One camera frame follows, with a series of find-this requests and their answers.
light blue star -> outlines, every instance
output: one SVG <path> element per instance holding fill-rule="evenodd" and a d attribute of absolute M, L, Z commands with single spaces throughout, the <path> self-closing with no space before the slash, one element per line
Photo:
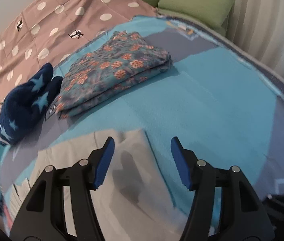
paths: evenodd
<path fill-rule="evenodd" d="M 16 129 L 18 129 L 18 126 L 15 124 L 15 120 L 14 121 L 10 121 L 9 120 L 9 126 L 15 131 Z"/>
<path fill-rule="evenodd" d="M 32 88 L 32 92 L 39 92 L 40 89 L 43 87 L 43 74 L 39 77 L 39 79 L 31 79 L 31 82 L 34 83 L 34 87 Z"/>
<path fill-rule="evenodd" d="M 47 95 L 48 95 L 48 92 L 38 97 L 38 99 L 35 100 L 32 104 L 32 106 L 38 105 L 38 108 L 40 109 L 40 113 L 42 112 L 44 106 L 48 106 Z"/>
<path fill-rule="evenodd" d="M 0 124 L 0 133 L 7 139 L 7 140 L 11 140 L 12 137 L 11 136 L 8 136 L 6 131 L 5 131 L 5 128 L 1 126 Z"/>

gray patch on blanket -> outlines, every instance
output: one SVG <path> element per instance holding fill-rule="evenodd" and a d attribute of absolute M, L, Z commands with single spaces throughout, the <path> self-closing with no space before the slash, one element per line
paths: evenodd
<path fill-rule="evenodd" d="M 193 39 L 188 39 L 186 35 L 176 29 L 166 28 L 162 32 L 144 37 L 144 40 L 147 44 L 167 50 L 173 62 L 179 62 L 190 55 L 199 54 L 217 47 L 214 43 L 200 36 L 192 36 Z"/>
<path fill-rule="evenodd" d="M 284 102 L 277 97 L 267 160 L 254 189 L 260 199 L 284 194 Z"/>
<path fill-rule="evenodd" d="M 36 126 L 34 131 L 8 151 L 0 167 L 0 184 L 3 193 L 15 183 L 15 180 L 23 170 L 37 158 L 39 150 L 48 148 L 54 140 L 78 119 L 78 117 L 58 119 L 58 116 L 54 114 L 55 109 L 53 103 L 43 121 Z"/>

silver screw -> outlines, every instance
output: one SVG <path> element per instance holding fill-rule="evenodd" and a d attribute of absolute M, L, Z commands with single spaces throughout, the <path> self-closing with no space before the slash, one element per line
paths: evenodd
<path fill-rule="evenodd" d="M 197 165 L 200 166 L 200 167 L 204 167 L 204 166 L 206 165 L 206 162 L 205 162 L 205 160 L 203 160 L 203 159 L 199 159 L 199 160 L 197 161 Z"/>
<path fill-rule="evenodd" d="M 46 172 L 51 172 L 51 171 L 53 171 L 53 169 L 54 169 L 54 167 L 53 167 L 52 165 L 49 165 L 49 166 L 47 166 L 47 167 L 45 168 L 45 171 L 46 171 Z"/>
<path fill-rule="evenodd" d="M 88 160 L 87 159 L 81 159 L 80 160 L 80 166 L 86 166 L 88 164 Z"/>
<path fill-rule="evenodd" d="M 235 172 L 235 173 L 240 172 L 240 168 L 239 168 L 238 166 L 233 166 L 233 167 L 231 168 L 231 170 L 232 170 L 233 172 Z"/>

blue blanket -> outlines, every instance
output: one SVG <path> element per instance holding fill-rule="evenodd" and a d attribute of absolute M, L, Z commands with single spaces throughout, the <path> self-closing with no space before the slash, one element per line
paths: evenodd
<path fill-rule="evenodd" d="M 148 44 L 169 51 L 174 67 L 68 120 L 57 119 L 53 103 L 20 144 L 0 146 L 6 204 L 13 183 L 30 176 L 38 150 L 110 128 L 146 131 L 172 200 L 186 214 L 194 193 L 182 185 L 175 167 L 170 152 L 174 136 L 215 167 L 241 167 L 261 199 L 284 193 L 284 85 L 268 80 L 273 77 L 268 70 L 200 26 L 135 17 L 74 52 L 55 67 L 55 75 L 64 76 L 82 55 L 98 49 L 114 31 L 124 30 L 137 31 Z M 217 191 L 214 223 L 218 203 Z"/>

polka dot fabric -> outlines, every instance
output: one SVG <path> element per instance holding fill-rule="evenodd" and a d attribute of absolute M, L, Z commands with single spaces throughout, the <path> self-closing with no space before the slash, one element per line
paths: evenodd
<path fill-rule="evenodd" d="M 0 108 L 41 66 L 56 66 L 98 33 L 135 15 L 155 16 L 141 0 L 36 0 L 0 35 Z"/>

